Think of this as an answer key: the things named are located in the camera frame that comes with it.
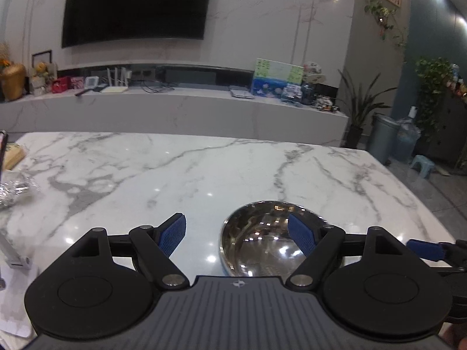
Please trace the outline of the blue stainless steel bowl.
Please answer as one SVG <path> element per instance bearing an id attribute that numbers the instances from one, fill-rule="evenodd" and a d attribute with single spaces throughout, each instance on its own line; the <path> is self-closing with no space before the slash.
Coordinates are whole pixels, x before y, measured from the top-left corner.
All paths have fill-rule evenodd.
<path id="1" fill-rule="evenodd" d="M 225 221 L 219 239 L 219 255 L 231 277 L 287 279 L 306 256 L 288 232 L 288 218 L 295 213 L 319 227 L 326 221 L 289 202 L 260 201 L 243 205 Z"/>

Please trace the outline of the light blue plastic stool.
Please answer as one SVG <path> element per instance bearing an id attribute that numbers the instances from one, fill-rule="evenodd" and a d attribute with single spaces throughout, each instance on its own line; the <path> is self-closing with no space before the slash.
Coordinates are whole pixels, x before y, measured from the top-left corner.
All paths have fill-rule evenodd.
<path id="1" fill-rule="evenodd" d="M 428 179 L 435 169 L 435 163 L 423 155 L 416 155 L 410 164 L 410 169 L 417 170 L 419 176 Z"/>

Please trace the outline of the grey trash bin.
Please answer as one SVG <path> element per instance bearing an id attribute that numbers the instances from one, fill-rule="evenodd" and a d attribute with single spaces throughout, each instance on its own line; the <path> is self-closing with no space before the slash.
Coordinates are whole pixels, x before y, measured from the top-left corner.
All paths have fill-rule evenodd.
<path id="1" fill-rule="evenodd" d="M 372 130 L 367 141 L 367 152 L 385 165 L 399 129 L 400 123 L 391 117 L 375 114 L 372 121 Z"/>

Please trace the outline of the blue water jug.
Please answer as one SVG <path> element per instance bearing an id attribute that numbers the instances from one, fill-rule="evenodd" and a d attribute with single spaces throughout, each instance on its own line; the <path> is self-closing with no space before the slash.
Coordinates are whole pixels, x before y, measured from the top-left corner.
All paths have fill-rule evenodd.
<path id="1" fill-rule="evenodd" d="M 416 142 L 421 136 L 421 130 L 415 124 L 417 111 L 416 106 L 411 106 L 408 115 L 397 120 L 399 130 L 393 143 L 391 156 L 402 163 L 410 161 Z"/>

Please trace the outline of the white marble tv bench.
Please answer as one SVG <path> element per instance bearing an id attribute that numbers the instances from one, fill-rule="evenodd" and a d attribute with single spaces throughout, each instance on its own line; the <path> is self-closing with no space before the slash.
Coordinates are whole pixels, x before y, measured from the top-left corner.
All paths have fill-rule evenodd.
<path id="1" fill-rule="evenodd" d="M 348 117 L 285 104 L 238 99 L 215 89 L 176 88 L 149 93 L 74 91 L 28 95 L 1 105 L 1 128 L 10 133 L 116 132 L 177 134 L 339 146 Z"/>

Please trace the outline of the potted long-leaf plant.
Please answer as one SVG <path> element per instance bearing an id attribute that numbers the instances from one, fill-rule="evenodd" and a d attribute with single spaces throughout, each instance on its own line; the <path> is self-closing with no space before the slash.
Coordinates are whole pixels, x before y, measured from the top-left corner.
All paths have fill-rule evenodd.
<path id="1" fill-rule="evenodd" d="M 343 99 L 338 99 L 338 101 L 345 105 L 350 118 L 350 127 L 344 139 L 344 147 L 355 149 L 363 135 L 368 115 L 378 109 L 390 108 L 388 104 L 378 101 L 378 98 L 388 92 L 396 91 L 397 86 L 374 92 L 373 88 L 377 84 L 381 73 L 378 73 L 366 88 L 363 87 L 362 83 L 356 85 L 346 69 L 340 70 L 339 75 L 344 84 L 345 96 Z"/>

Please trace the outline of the dark cabinet with vines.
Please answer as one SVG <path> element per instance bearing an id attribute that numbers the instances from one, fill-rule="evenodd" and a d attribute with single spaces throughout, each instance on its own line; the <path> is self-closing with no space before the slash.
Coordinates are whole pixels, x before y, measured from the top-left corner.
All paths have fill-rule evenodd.
<path id="1" fill-rule="evenodd" d="M 421 57 L 416 126 L 421 137 L 416 152 L 457 169 L 466 168 L 466 76 L 444 58 Z"/>

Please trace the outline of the white wifi router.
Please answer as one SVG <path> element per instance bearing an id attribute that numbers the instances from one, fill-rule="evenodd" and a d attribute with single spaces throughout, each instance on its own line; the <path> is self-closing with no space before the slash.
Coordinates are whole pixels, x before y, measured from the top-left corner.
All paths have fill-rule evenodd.
<path id="1" fill-rule="evenodd" d="M 126 67 L 107 69 L 107 81 L 101 93 L 122 93 L 129 89 L 131 71 Z"/>

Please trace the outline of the crumpled foil wrapper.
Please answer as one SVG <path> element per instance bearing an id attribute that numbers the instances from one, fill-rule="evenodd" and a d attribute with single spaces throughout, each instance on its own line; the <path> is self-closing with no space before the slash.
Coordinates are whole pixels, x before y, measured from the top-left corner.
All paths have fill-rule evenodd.
<path id="1" fill-rule="evenodd" d="M 31 176 L 20 171 L 4 171 L 1 174 L 1 210 L 30 201 L 39 191 Z"/>

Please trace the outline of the green blue painted picture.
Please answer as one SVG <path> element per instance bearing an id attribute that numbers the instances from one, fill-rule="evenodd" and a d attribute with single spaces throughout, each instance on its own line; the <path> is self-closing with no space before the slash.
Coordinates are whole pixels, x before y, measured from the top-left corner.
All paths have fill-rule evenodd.
<path id="1" fill-rule="evenodd" d="M 250 88 L 258 97 L 281 97 L 288 85 L 302 83 L 304 68 L 285 62 L 257 58 Z"/>

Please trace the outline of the yellow sponge block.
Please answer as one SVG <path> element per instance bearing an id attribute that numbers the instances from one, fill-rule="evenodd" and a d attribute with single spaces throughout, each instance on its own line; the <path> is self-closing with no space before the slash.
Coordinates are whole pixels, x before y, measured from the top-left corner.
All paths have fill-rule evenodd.
<path id="1" fill-rule="evenodd" d="M 17 143 L 9 143 L 6 146 L 2 169 L 11 171 L 25 158 L 25 156 L 26 151 L 22 146 Z"/>

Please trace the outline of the red pink box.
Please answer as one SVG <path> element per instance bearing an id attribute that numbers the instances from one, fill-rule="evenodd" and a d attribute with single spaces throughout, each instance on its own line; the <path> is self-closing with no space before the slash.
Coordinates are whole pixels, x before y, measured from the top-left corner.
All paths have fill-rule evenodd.
<path id="1" fill-rule="evenodd" d="M 62 77 L 53 80 L 51 91 L 53 93 L 62 93 L 67 90 L 82 90 L 84 89 L 83 77 Z"/>

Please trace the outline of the gold vase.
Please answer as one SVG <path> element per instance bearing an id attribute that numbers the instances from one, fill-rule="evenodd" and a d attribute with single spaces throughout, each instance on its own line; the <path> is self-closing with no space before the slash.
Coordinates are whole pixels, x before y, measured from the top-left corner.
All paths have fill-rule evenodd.
<path id="1" fill-rule="evenodd" d="M 21 63 L 6 67 L 1 72 L 1 91 L 6 101 L 15 101 L 23 96 L 26 69 Z"/>

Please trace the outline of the black photo frame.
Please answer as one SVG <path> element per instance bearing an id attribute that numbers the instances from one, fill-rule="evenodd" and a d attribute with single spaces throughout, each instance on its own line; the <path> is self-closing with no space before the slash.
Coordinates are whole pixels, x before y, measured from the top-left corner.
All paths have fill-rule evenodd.
<path id="1" fill-rule="evenodd" d="M 32 75 L 49 77 L 53 73 L 52 50 L 37 52 L 31 55 Z"/>

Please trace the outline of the black wall television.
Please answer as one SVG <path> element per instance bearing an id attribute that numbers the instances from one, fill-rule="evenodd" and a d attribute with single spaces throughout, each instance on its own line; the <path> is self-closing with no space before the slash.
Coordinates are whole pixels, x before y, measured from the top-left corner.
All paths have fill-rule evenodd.
<path id="1" fill-rule="evenodd" d="M 209 0 L 66 0 L 62 47 L 204 36 Z"/>

